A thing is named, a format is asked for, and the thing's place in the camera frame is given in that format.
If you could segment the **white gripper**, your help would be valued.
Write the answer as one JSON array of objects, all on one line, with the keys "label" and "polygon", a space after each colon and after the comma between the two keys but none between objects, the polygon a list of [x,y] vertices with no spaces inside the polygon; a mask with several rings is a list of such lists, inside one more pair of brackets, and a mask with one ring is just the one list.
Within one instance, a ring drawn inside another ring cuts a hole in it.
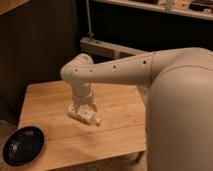
[{"label": "white gripper", "polygon": [[95,112],[98,111],[96,104],[94,104],[94,93],[93,92],[90,92],[89,94],[83,95],[83,96],[73,95],[72,100],[73,100],[75,114],[77,114],[79,112],[81,105],[90,105],[90,107]]}]

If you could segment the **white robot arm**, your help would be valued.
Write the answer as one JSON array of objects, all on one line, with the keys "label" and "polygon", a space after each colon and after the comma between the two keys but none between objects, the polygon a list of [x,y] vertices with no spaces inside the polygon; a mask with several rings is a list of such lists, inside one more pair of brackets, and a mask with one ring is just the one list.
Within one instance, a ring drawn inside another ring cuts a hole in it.
[{"label": "white robot arm", "polygon": [[147,171],[213,171],[213,52],[180,48],[95,64],[80,54],[60,75],[73,107],[94,104],[93,83],[149,88]]}]

